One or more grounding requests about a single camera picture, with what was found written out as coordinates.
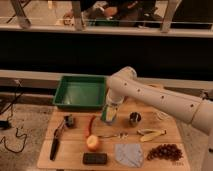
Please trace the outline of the white green gripper body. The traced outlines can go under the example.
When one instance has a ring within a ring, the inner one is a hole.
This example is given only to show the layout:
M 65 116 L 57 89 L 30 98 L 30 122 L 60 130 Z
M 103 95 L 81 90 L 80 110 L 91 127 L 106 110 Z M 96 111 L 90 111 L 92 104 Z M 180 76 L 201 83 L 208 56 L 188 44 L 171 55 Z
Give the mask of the white green gripper body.
M 118 113 L 117 105 L 105 104 L 102 110 L 101 120 L 108 125 L 112 125 L 116 119 L 117 113 Z

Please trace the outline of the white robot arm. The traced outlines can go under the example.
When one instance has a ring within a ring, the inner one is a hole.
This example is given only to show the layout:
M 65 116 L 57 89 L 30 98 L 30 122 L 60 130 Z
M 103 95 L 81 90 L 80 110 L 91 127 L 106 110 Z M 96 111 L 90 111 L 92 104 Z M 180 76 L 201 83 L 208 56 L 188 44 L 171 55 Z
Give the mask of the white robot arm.
M 131 97 L 153 106 L 209 136 L 201 171 L 213 171 L 213 101 L 145 85 L 132 67 L 124 67 L 106 78 L 106 103 L 120 106 Z

